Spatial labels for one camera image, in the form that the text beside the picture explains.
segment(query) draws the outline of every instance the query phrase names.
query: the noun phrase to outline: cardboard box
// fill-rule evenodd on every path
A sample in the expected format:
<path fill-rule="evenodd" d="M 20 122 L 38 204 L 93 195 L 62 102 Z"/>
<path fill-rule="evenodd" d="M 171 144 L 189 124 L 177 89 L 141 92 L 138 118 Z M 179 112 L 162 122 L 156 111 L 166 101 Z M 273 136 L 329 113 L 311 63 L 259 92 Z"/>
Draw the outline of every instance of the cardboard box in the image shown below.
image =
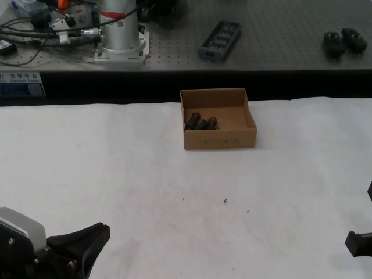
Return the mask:
<path fill-rule="evenodd" d="M 244 88 L 182 90 L 181 107 L 185 149 L 255 146 L 257 127 L 249 111 Z M 218 129 L 185 130 L 193 112 L 199 112 L 201 119 L 216 117 Z"/>

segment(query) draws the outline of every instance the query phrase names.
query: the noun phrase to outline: black cable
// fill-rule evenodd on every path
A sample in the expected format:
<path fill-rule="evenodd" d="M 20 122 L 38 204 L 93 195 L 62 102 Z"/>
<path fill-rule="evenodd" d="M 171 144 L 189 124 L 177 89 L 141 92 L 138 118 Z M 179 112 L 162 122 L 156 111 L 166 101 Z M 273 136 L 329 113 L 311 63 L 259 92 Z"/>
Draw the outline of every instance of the black cable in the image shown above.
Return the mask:
<path fill-rule="evenodd" d="M 12 25 L 15 25 L 15 24 L 18 24 L 18 23 L 24 23 L 24 22 L 29 22 L 30 21 L 30 17 L 20 17 L 19 19 L 12 19 L 12 20 L 9 20 L 7 21 L 6 23 L 0 25 L 0 30 L 2 29 L 5 29 L 5 28 L 8 28 L 9 26 L 12 26 Z"/>
<path fill-rule="evenodd" d="M 45 35 L 45 34 L 36 34 L 36 33 L 17 33 L 11 31 L 0 31 L 0 34 L 8 35 L 8 36 L 15 36 L 15 37 L 26 37 L 26 38 L 39 38 L 39 39 L 58 39 L 59 36 L 57 35 Z"/>
<path fill-rule="evenodd" d="M 39 53 L 45 48 L 45 46 L 47 45 L 47 41 L 49 40 L 48 36 L 49 36 L 49 31 L 50 29 L 48 29 L 48 34 L 47 34 L 47 38 L 45 39 L 44 41 L 44 44 L 42 45 L 42 47 L 39 48 L 39 50 L 35 53 L 35 55 L 29 60 L 29 61 L 26 61 L 24 63 L 21 63 L 21 64 L 11 64 L 11 63 L 6 63 L 6 62 L 2 62 L 0 61 L 0 64 L 4 65 L 4 66 L 13 66 L 13 67 L 19 67 L 19 66 L 24 66 L 24 65 L 27 65 L 27 64 L 30 64 L 33 60 L 35 60 L 35 58 L 39 55 Z"/>
<path fill-rule="evenodd" d="M 87 26 L 87 27 L 83 27 L 83 28 L 70 28 L 70 29 L 62 29 L 62 30 L 56 30 L 56 31 L 57 32 L 69 32 L 69 31 L 80 31 L 80 30 L 85 30 L 85 29 L 92 29 L 92 28 L 102 27 L 102 26 L 105 26 L 105 25 L 108 25 L 108 24 L 111 24 L 111 23 L 118 22 L 119 20 L 125 19 L 126 17 L 129 17 L 130 15 L 135 13 L 137 11 L 137 9 L 138 9 L 138 7 L 134 8 L 130 12 L 124 14 L 123 16 L 121 16 L 117 19 L 113 19 L 113 20 L 109 20 L 108 22 L 100 23 L 97 26 Z M 21 33 L 26 33 L 26 32 L 46 33 L 46 31 L 23 30 L 23 29 L 16 29 L 16 28 L 9 28 L 9 29 L 12 30 L 12 31 L 17 31 L 17 32 L 21 32 Z"/>

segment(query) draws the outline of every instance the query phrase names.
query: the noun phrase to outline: blue label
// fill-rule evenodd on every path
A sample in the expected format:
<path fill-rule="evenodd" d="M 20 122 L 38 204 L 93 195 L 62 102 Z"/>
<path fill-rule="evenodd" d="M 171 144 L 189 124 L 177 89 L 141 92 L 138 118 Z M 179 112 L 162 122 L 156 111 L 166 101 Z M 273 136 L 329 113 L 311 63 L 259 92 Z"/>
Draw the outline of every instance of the blue label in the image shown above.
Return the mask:
<path fill-rule="evenodd" d="M 45 97 L 41 83 L 0 83 L 0 97 Z"/>

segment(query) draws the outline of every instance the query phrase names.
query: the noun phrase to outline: small cylinder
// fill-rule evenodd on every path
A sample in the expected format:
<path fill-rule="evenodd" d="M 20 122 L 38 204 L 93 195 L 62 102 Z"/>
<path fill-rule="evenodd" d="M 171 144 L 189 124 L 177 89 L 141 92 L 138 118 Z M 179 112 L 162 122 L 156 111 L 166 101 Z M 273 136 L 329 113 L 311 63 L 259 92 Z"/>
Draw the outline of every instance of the small cylinder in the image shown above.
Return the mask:
<path fill-rule="evenodd" d="M 216 129 L 216 125 L 217 125 L 217 118 L 215 118 L 214 116 L 210 117 L 208 119 L 208 125 L 207 125 L 207 130 L 215 130 Z"/>
<path fill-rule="evenodd" d="M 205 130 L 208 126 L 208 121 L 203 119 L 199 122 L 198 125 L 196 125 L 195 130 Z"/>
<path fill-rule="evenodd" d="M 186 125 L 186 130 L 193 130 L 195 126 L 198 124 L 199 119 L 200 113 L 198 112 L 192 113 L 192 116 Z"/>

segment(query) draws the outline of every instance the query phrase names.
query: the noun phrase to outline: black object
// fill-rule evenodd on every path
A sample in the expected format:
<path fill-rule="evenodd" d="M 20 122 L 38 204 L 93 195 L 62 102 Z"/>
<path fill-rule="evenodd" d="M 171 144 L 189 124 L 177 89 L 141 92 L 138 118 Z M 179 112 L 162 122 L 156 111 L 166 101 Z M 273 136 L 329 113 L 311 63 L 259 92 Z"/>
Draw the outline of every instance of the black object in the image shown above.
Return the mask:
<path fill-rule="evenodd" d="M 216 129 L 216 125 L 217 125 L 217 118 L 215 118 L 214 116 L 210 117 L 208 119 L 208 126 L 207 126 L 207 130 L 215 130 Z"/>
<path fill-rule="evenodd" d="M 208 126 L 208 121 L 203 119 L 202 121 L 198 123 L 198 125 L 196 125 L 195 130 L 205 130 L 207 129 L 207 126 Z"/>
<path fill-rule="evenodd" d="M 221 20 L 199 48 L 200 58 L 209 61 L 223 60 L 233 47 L 241 30 L 240 23 Z"/>
<path fill-rule="evenodd" d="M 372 200 L 372 183 L 367 192 Z M 350 231 L 346 238 L 345 245 L 348 247 L 353 257 L 372 257 L 372 233 L 356 234 Z"/>
<path fill-rule="evenodd" d="M 98 223 L 72 234 L 49 237 L 48 247 L 35 254 L 26 236 L 0 226 L 0 278 L 88 279 L 109 239 L 109 226 Z"/>
<path fill-rule="evenodd" d="M 178 0 L 137 0 L 138 20 L 148 22 L 157 17 L 169 16 L 172 14 Z"/>
<path fill-rule="evenodd" d="M 49 22 L 52 20 L 50 11 L 46 10 L 45 12 L 37 13 L 31 17 L 31 24 L 36 29 L 45 29 L 46 26 L 49 26 Z"/>
<path fill-rule="evenodd" d="M 345 44 L 348 45 L 352 51 L 362 53 L 367 48 L 367 41 L 355 29 L 343 28 L 342 35 Z"/>
<path fill-rule="evenodd" d="M 199 119 L 200 113 L 198 112 L 192 113 L 192 116 L 186 125 L 186 130 L 193 130 L 195 126 L 198 124 Z"/>
<path fill-rule="evenodd" d="M 339 58 L 346 51 L 346 47 L 337 32 L 325 33 L 324 45 L 327 55 L 333 58 Z"/>
<path fill-rule="evenodd" d="M 67 23 L 67 25 L 68 25 L 70 28 L 72 28 L 72 27 L 74 27 L 74 26 L 76 25 L 76 21 L 75 21 L 75 19 L 74 19 L 73 16 L 67 16 L 67 18 L 65 18 L 65 19 L 66 19 L 66 23 Z"/>
<path fill-rule="evenodd" d="M 17 46 L 11 42 L 0 40 L 0 55 L 7 56 L 17 52 Z"/>

